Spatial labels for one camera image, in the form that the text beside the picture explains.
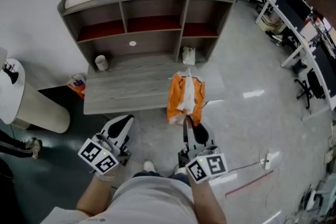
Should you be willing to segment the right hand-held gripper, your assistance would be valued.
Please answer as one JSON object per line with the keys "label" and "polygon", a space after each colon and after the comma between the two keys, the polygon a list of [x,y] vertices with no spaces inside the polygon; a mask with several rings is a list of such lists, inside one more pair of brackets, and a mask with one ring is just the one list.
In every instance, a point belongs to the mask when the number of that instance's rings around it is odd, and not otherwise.
{"label": "right hand-held gripper", "polygon": [[213,133],[201,123],[193,127],[187,115],[183,122],[185,147],[178,153],[178,168],[185,168],[194,182],[206,182],[228,173],[224,153],[215,144]]}

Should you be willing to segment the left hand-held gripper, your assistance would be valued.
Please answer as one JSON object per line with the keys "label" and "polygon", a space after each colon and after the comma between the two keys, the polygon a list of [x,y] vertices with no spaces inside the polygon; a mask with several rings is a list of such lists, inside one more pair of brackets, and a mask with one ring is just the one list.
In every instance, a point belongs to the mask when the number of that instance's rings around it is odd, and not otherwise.
{"label": "left hand-held gripper", "polygon": [[100,175],[119,165],[126,166],[131,152],[123,142],[133,119],[133,115],[122,115],[108,121],[100,133],[85,141],[78,156]]}

